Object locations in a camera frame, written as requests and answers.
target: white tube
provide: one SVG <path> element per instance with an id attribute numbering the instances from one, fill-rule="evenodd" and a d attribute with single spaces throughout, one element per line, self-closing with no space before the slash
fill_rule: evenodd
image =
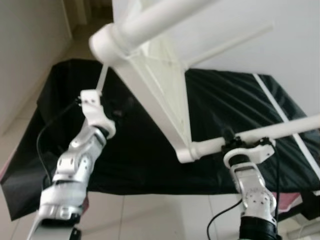
<path id="1" fill-rule="evenodd" d="M 99 80 L 98 83 L 96 85 L 96 89 L 98 91 L 100 91 L 102 93 L 102 90 L 104 88 L 105 85 L 105 81 L 106 81 L 106 77 L 107 77 L 107 72 L 108 72 L 108 66 L 106 64 L 104 64 L 102 66 L 101 72 L 100 72 L 100 76 L 99 76 Z"/>
<path id="2" fill-rule="evenodd" d="M 229 49 L 232 49 L 244 42 L 247 42 L 251 39 L 254 39 L 254 38 L 257 38 L 265 33 L 268 33 L 270 31 L 272 31 L 274 29 L 274 24 L 273 23 L 269 23 L 267 25 L 263 25 L 261 26 L 260 28 L 252 31 L 252 32 L 249 32 L 247 34 L 244 34 L 244 35 L 240 35 L 240 36 L 237 36 L 229 41 L 226 41 L 224 42 L 223 44 L 217 46 L 217 47 L 214 47 L 212 48 L 211 50 L 209 51 L 206 51 L 205 53 L 203 54 L 200 54 L 188 61 L 186 61 L 185 65 L 187 68 L 190 68 L 191 66 L 193 65 L 196 65 L 196 64 L 199 64 L 201 62 L 204 62 L 205 60 L 208 60 L 216 55 L 219 55 Z"/>
<path id="3" fill-rule="evenodd" d="M 236 136 L 240 136 L 244 142 L 255 143 L 264 137 L 280 139 L 319 128 L 320 114 L 240 132 Z M 220 152 L 221 147 L 225 144 L 224 138 L 218 137 L 206 141 L 193 142 L 190 151 L 194 159 L 200 159 L 203 156 Z"/>
<path id="4" fill-rule="evenodd" d="M 254 73 L 253 76 L 256 79 L 256 81 L 258 82 L 258 84 L 260 85 L 260 87 L 262 88 L 263 92 L 265 93 L 265 95 L 267 96 L 269 101 L 271 102 L 271 104 L 274 107 L 274 109 L 276 110 L 276 112 L 281 117 L 282 121 L 284 123 L 289 122 L 289 119 L 286 116 L 285 112 L 281 109 L 280 105 L 277 103 L 277 101 L 274 98 L 274 96 L 272 95 L 272 93 L 269 91 L 267 86 L 264 84 L 264 81 L 262 81 L 260 76 L 258 74 L 256 74 L 256 73 Z M 310 153 L 309 149 L 307 148 L 306 144 L 304 143 L 302 138 L 299 136 L 299 134 L 295 133 L 292 136 L 293 136 L 296 144 L 298 145 L 299 149 L 303 153 L 305 159 L 309 162 L 310 166 L 312 167 L 314 173 L 320 179 L 320 168 L 319 168 L 319 166 L 317 164 L 317 161 L 315 160 L 315 158 L 312 156 L 312 154 Z"/>
<path id="5" fill-rule="evenodd" d="M 320 233 L 320 221 L 302 226 L 302 229 L 293 230 L 287 233 L 288 239 L 300 239 L 312 234 Z"/>
<path id="6" fill-rule="evenodd" d="M 214 0 L 162 0 L 143 11 L 136 19 L 118 26 L 123 40 L 131 47 L 156 37 Z"/>

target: red fabric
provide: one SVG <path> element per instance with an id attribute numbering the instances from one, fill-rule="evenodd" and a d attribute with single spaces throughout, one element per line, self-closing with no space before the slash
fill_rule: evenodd
<path id="1" fill-rule="evenodd" d="M 299 192 L 294 193 L 280 193 L 280 203 L 279 203 L 279 211 L 280 212 L 287 212 L 291 209 L 292 204 L 294 201 L 300 196 Z"/>
<path id="2" fill-rule="evenodd" d="M 83 207 L 83 213 L 82 214 L 85 214 L 85 212 L 88 210 L 89 208 L 89 198 L 88 198 L 88 195 L 86 195 L 84 201 L 83 201 L 83 204 L 82 204 L 82 207 Z"/>

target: white wall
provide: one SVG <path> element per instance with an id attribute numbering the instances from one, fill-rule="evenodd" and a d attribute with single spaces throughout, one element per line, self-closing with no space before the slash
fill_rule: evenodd
<path id="1" fill-rule="evenodd" d="M 0 1 L 0 130 L 69 42 L 61 0 Z"/>
<path id="2" fill-rule="evenodd" d="M 113 1 L 119 19 L 128 1 Z M 272 75 L 308 115 L 320 112 L 319 0 L 221 0 L 169 31 L 186 60 L 274 21 L 275 29 L 198 68 Z"/>

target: white plastic bracket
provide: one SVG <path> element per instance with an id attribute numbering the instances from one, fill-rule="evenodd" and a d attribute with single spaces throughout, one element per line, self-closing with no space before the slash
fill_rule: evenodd
<path id="1" fill-rule="evenodd" d="M 270 142 L 273 146 L 276 146 L 276 141 L 270 139 Z M 229 164 L 229 160 L 236 155 L 246 155 L 249 157 L 250 161 L 255 164 L 261 164 L 269 157 L 271 157 L 275 153 L 275 150 L 272 146 L 266 145 L 258 145 L 253 148 L 235 148 L 224 155 L 223 162 L 224 165 L 230 169 L 231 166 Z"/>
<path id="2" fill-rule="evenodd" d="M 101 92 L 96 89 L 82 90 L 80 93 L 82 112 L 89 126 L 106 129 L 108 139 L 116 134 L 115 122 L 108 119 L 100 102 Z"/>
<path id="3" fill-rule="evenodd" d="M 253 162 L 233 165 L 230 169 L 235 187 L 242 195 L 245 207 L 242 217 L 256 217 L 276 224 L 271 212 L 276 209 L 276 198 L 266 188 L 266 182 Z"/>

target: white floor tile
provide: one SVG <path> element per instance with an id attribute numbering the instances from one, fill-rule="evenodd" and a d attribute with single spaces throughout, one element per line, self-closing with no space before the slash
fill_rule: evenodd
<path id="1" fill-rule="evenodd" d="M 26 240 L 35 216 L 36 213 L 32 213 L 20 218 L 11 240 Z"/>
<path id="2" fill-rule="evenodd" d="M 11 221 L 6 200 L 0 188 L 0 239 L 10 240 L 18 221 Z"/>
<path id="3" fill-rule="evenodd" d="M 209 197 L 212 213 L 216 215 L 231 207 L 240 200 L 239 194 L 212 195 Z M 241 221 L 242 203 L 236 208 L 219 216 L 211 225 L 210 237 L 212 240 L 237 240 Z"/>
<path id="4" fill-rule="evenodd" d="M 284 221 L 281 221 L 278 225 L 278 232 L 282 236 L 283 240 L 288 240 L 287 233 L 301 229 L 303 225 L 299 224 L 295 219 L 288 218 Z M 316 233 L 310 236 L 301 237 L 297 240 L 320 240 L 320 233 Z"/>
<path id="5" fill-rule="evenodd" d="M 82 240 L 119 239 L 123 199 L 123 196 L 90 192 L 89 209 L 78 226 Z"/>
<path id="6" fill-rule="evenodd" d="M 208 196 L 126 196 L 120 240 L 206 239 Z"/>

